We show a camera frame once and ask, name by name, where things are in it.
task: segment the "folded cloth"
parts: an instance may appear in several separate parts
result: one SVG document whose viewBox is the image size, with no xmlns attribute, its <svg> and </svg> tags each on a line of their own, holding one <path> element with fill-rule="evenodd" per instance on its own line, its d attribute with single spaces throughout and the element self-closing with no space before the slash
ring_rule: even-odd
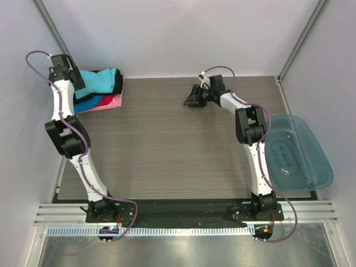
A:
<svg viewBox="0 0 356 267">
<path fill-rule="evenodd" d="M 78 114 L 80 112 L 89 110 L 100 103 L 104 96 L 93 96 L 91 99 L 74 105 L 74 113 Z"/>
<path fill-rule="evenodd" d="M 98 105 L 96 105 L 96 107 L 106 106 L 106 105 L 110 104 L 111 100 L 112 100 L 115 96 L 116 96 L 116 95 L 104 96 L 104 98 L 100 101 L 100 103 L 99 103 Z"/>
<path fill-rule="evenodd" d="M 86 101 L 88 99 L 91 99 L 93 96 L 98 96 L 98 95 L 116 95 L 120 94 L 122 91 L 122 85 L 123 85 L 123 76 L 120 74 L 120 71 L 117 69 L 112 69 L 110 70 L 110 77 L 108 75 L 108 70 L 104 71 L 80 71 L 82 78 L 84 80 L 84 83 L 86 85 L 86 88 L 83 88 L 81 90 L 77 90 L 75 92 L 75 95 L 73 97 L 73 103 L 77 104 L 83 101 Z"/>
<path fill-rule="evenodd" d="M 83 112 L 90 112 L 90 111 L 98 111 L 98 110 L 109 110 L 111 108 L 121 107 L 122 105 L 122 94 L 115 95 L 115 97 L 111 100 L 111 102 L 105 106 L 96 106 L 89 110 Z"/>
</svg>

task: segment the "black base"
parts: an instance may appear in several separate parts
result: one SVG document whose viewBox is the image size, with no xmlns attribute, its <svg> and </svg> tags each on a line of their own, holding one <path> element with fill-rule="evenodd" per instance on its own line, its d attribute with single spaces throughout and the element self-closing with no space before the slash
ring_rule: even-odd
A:
<svg viewBox="0 0 356 267">
<path fill-rule="evenodd" d="M 246 227 L 243 221 L 257 221 L 252 214 L 250 204 L 243 204 L 241 200 L 211 199 L 211 200 L 136 200 L 139 213 L 134 224 L 136 228 L 236 228 Z M 121 222 L 127 227 L 131 222 L 135 207 L 133 204 L 120 203 L 117 206 L 121 213 Z M 274 211 L 274 220 L 284 220 L 280 204 Z M 270 220 L 270 214 L 264 218 Z M 87 223 L 106 223 L 87 215 Z"/>
</svg>

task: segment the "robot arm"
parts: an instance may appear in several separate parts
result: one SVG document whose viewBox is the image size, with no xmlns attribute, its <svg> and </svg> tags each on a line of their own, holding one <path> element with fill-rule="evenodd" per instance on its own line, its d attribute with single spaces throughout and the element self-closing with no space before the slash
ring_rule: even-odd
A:
<svg viewBox="0 0 356 267">
<path fill-rule="evenodd" d="M 117 214 L 115 203 L 95 192 L 92 187 L 105 196 L 110 196 L 106 186 L 102 183 L 94 167 L 90 153 L 90 138 L 79 119 L 74 114 L 73 95 L 76 90 L 85 87 L 84 81 L 78 68 L 66 55 L 56 55 L 51 57 L 54 67 L 50 68 L 50 80 L 61 91 L 62 97 L 57 89 L 51 86 L 54 96 L 54 112 L 52 120 L 45 124 L 46 131 L 50 136 L 57 151 L 65 156 L 76 168 L 88 194 L 88 210 L 84 210 L 95 218 L 111 220 Z M 72 132 L 63 124 L 60 118 L 60 110 L 65 121 L 76 128 L 84 137 L 88 144 L 88 151 L 85 153 L 85 144 L 78 134 Z"/>
<path fill-rule="evenodd" d="M 257 219 L 269 216 L 277 207 L 276 194 L 266 183 L 270 182 L 267 172 L 267 164 L 264 154 L 265 144 L 260 143 L 261 166 L 265 170 L 266 180 L 263 178 L 258 160 L 258 141 L 266 132 L 265 118 L 260 107 L 251 106 L 238 98 L 230 90 L 225 89 L 221 75 L 200 76 L 200 85 L 194 85 L 190 96 L 184 102 L 189 107 L 204 107 L 207 102 L 214 102 L 226 108 L 235 115 L 236 137 L 243 145 L 250 166 L 252 178 L 252 207 L 253 214 Z"/>
</svg>

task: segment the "blue plastic tray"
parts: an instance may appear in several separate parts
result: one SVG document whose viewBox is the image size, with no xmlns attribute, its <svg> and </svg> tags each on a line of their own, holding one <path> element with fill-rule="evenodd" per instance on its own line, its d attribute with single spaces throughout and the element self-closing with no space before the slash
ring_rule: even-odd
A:
<svg viewBox="0 0 356 267">
<path fill-rule="evenodd" d="M 314 191 L 333 181 L 323 150 L 305 121 L 296 116 L 272 118 L 265 154 L 275 182 L 285 190 Z"/>
</svg>

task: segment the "table surface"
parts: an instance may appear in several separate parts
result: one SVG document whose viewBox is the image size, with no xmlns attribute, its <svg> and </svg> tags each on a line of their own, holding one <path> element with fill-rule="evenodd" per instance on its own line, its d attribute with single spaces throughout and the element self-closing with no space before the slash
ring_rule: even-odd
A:
<svg viewBox="0 0 356 267">
<path fill-rule="evenodd" d="M 122 107 L 79 115 L 92 143 L 95 167 L 110 194 L 133 199 L 245 198 L 251 195 L 248 159 L 235 136 L 235 119 L 208 103 L 183 102 L 197 78 L 125 80 Z M 224 79 L 226 87 L 232 78 Z M 239 77 L 236 94 L 285 114 L 274 77 Z M 288 197 L 309 197 L 282 190 Z M 66 164 L 59 199 L 86 199 Z"/>
</svg>

